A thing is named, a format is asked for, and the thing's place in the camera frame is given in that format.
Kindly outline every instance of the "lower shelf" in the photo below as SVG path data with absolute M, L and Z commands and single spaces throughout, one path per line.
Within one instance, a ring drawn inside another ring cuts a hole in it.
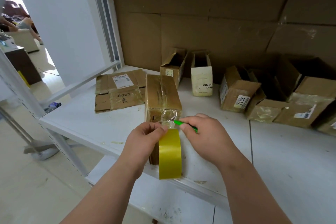
M 114 157 L 105 155 L 86 179 L 96 184 L 115 161 Z M 214 215 L 214 205 L 176 188 L 168 180 L 158 180 L 145 173 L 135 182 L 129 204 L 167 224 L 211 224 Z

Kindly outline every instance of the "person's right hand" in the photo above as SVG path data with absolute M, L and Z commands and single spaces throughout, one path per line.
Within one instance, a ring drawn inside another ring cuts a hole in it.
M 240 153 L 221 123 L 199 113 L 195 116 L 181 118 L 180 128 L 190 141 L 195 151 L 205 160 L 213 163 L 217 168 L 229 164 L 235 154 Z

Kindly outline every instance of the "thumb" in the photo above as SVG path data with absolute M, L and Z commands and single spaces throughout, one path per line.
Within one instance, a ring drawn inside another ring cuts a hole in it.
M 191 143 L 197 138 L 198 134 L 189 124 L 181 124 L 180 128 Z
M 160 140 L 161 137 L 163 137 L 167 133 L 167 131 L 168 128 L 166 126 L 162 126 L 149 133 L 148 136 L 156 143 Z

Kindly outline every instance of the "gray shorts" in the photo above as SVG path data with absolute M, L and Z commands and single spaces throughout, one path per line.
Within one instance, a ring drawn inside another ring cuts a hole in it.
M 16 25 L 19 29 L 23 29 L 23 28 L 26 28 L 26 29 L 32 29 L 31 26 L 29 26 L 28 24 L 24 23 L 23 21 L 20 21 L 17 25 Z

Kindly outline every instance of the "person's left hand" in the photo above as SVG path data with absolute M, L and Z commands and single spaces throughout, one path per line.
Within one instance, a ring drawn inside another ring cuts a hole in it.
M 128 135 L 118 161 L 123 162 L 125 167 L 130 167 L 136 179 L 139 178 L 155 144 L 166 134 L 167 130 L 166 126 L 158 122 L 141 123 Z

